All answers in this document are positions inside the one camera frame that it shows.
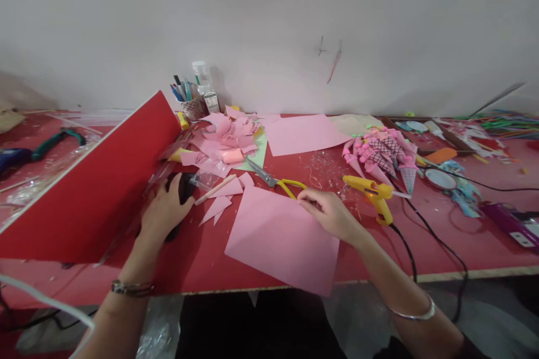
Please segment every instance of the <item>pen holder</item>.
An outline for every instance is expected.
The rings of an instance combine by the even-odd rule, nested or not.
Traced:
[[[193,95],[191,101],[178,102],[178,104],[180,105],[180,111],[185,113],[185,116],[187,116],[190,121],[197,121],[204,118],[205,115],[204,109],[202,108],[202,105],[200,105],[201,101],[196,85],[191,86],[191,94]]]

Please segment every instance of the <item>person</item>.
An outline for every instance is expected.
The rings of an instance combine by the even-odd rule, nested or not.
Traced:
[[[95,332],[79,359],[135,358],[159,251],[168,233],[188,214],[180,204],[181,174],[162,186],[141,220],[141,230],[122,268],[116,292],[97,311]],[[352,245],[389,309],[400,340],[375,358],[484,358],[438,310],[331,192],[303,190],[298,203],[335,237]],[[176,357],[345,358],[326,319],[322,300],[297,289],[260,292],[256,308],[246,292],[186,296]]]

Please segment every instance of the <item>scissors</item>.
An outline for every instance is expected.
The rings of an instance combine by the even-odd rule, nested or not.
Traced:
[[[274,188],[276,185],[279,185],[288,196],[290,196],[292,199],[297,199],[294,194],[288,189],[286,184],[294,185],[296,187],[300,187],[302,189],[307,188],[307,186],[303,185],[301,182],[298,181],[292,181],[291,179],[275,179],[271,175],[269,175],[266,171],[262,169],[259,165],[256,163],[253,163],[249,158],[247,159],[247,162],[253,167],[253,170],[255,173],[258,174],[258,176],[264,180],[266,184],[270,187],[271,192],[275,192]]]

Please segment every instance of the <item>floor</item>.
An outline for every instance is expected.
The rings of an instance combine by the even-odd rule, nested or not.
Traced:
[[[440,309],[453,315],[459,282],[422,286]],[[518,298],[526,294],[528,307],[537,313],[539,305],[533,295],[539,290],[537,286],[539,277],[470,281],[459,328],[493,359],[539,358],[539,317]],[[256,293],[251,293],[251,297],[255,300]],[[179,295],[151,299],[137,359],[174,358],[182,302]],[[336,287],[332,296],[324,299],[324,305],[337,339],[350,359],[372,358],[395,334],[387,310],[370,284]],[[84,307],[87,312],[93,309]],[[62,318],[62,322],[69,324],[70,319]],[[22,354],[73,349],[83,332],[80,325],[60,333],[53,324],[44,323],[26,331],[17,346]]]

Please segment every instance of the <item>bracelet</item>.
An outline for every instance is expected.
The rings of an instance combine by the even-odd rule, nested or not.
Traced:
[[[131,297],[146,297],[152,294],[156,285],[151,282],[137,283],[137,284],[125,284],[119,279],[113,280],[111,284],[111,292],[118,294],[125,294]]]
[[[434,314],[436,313],[436,305],[434,304],[434,300],[432,300],[432,297],[427,293],[425,292],[425,294],[427,295],[428,297],[428,300],[430,301],[430,307],[428,309],[428,311],[423,314],[423,315],[420,315],[420,316],[410,316],[410,315],[407,315],[407,314],[402,314],[402,313],[399,313],[398,311],[395,311],[393,310],[391,307],[389,307],[388,305],[386,305],[386,307],[395,315],[399,316],[399,317],[402,317],[403,319],[407,319],[407,320],[414,320],[414,321],[426,321],[426,320],[430,320],[431,318],[434,317]]]

